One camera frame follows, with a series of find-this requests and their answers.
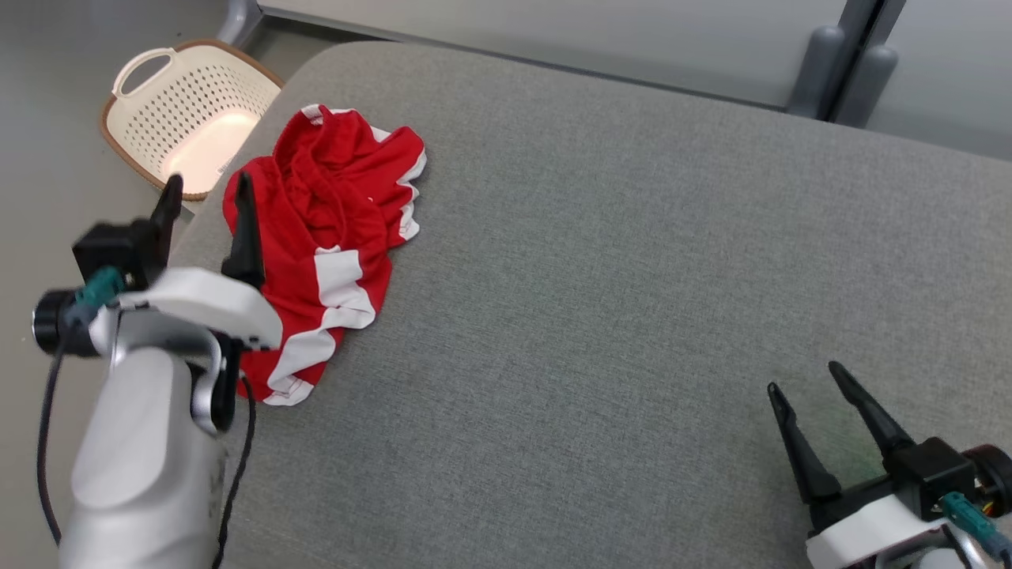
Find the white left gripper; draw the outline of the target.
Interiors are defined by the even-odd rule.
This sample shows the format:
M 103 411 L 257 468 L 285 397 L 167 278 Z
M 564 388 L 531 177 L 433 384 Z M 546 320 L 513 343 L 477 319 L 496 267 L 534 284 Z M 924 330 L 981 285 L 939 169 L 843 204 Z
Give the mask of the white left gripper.
M 165 269 L 174 224 L 182 209 L 183 180 L 172 174 L 149 216 L 154 244 L 149 259 L 158 273 Z M 144 291 L 117 296 L 123 309 L 149 307 L 212 331 L 242 340 L 255 350 L 281 347 L 283 325 L 271 303 L 256 288 L 266 281 L 255 191 L 249 173 L 240 172 L 234 201 L 236 223 L 230 253 L 221 273 L 199 267 L 169 267 Z

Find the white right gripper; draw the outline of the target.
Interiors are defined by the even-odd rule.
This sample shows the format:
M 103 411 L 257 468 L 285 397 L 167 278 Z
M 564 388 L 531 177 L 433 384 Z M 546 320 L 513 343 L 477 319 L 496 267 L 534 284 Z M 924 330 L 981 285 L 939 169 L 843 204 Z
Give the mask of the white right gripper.
M 849 370 L 830 361 L 828 370 L 844 399 L 863 418 L 883 461 L 914 440 Z M 882 477 L 848 490 L 823 466 L 807 442 L 787 396 L 776 382 L 767 386 L 782 443 L 802 503 L 810 508 L 813 532 L 806 557 L 814 568 L 955 568 L 957 539 L 947 523 L 925 521 L 914 483 Z

